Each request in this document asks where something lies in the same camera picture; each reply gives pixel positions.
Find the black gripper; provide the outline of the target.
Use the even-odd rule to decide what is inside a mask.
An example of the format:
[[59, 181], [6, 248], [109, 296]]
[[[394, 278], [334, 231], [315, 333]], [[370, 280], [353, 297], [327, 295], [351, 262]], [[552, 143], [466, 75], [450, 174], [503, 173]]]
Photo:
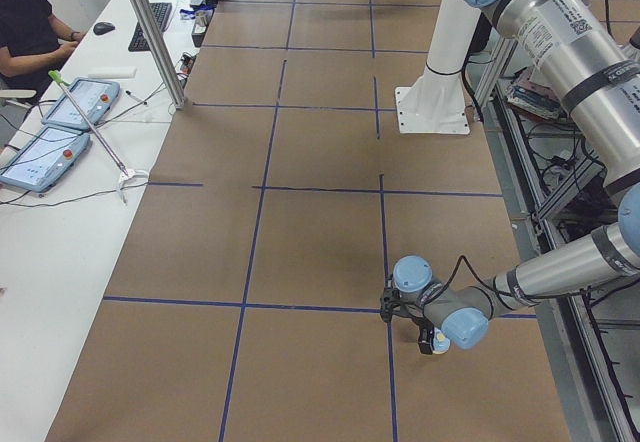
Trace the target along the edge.
[[[401, 298], [400, 291], [396, 288], [386, 287], [380, 296], [379, 315], [384, 323], [391, 323], [394, 316], [408, 318], [417, 322], [423, 318], [423, 313], [413, 303]], [[433, 354], [433, 328], [424, 326], [420, 328], [418, 347], [423, 355]]]

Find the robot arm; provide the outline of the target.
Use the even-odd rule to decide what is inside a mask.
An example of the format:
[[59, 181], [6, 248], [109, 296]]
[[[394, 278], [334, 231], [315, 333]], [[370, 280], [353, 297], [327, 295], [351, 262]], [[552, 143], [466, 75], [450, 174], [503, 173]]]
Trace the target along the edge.
[[638, 61], [583, 0], [462, 1], [530, 59], [508, 88], [509, 103], [529, 115], [571, 120], [588, 142], [584, 156], [605, 167], [604, 189], [619, 206], [613, 224], [462, 290], [438, 280], [423, 258], [401, 258], [380, 315], [411, 319], [425, 354], [469, 349], [495, 317], [639, 272]]

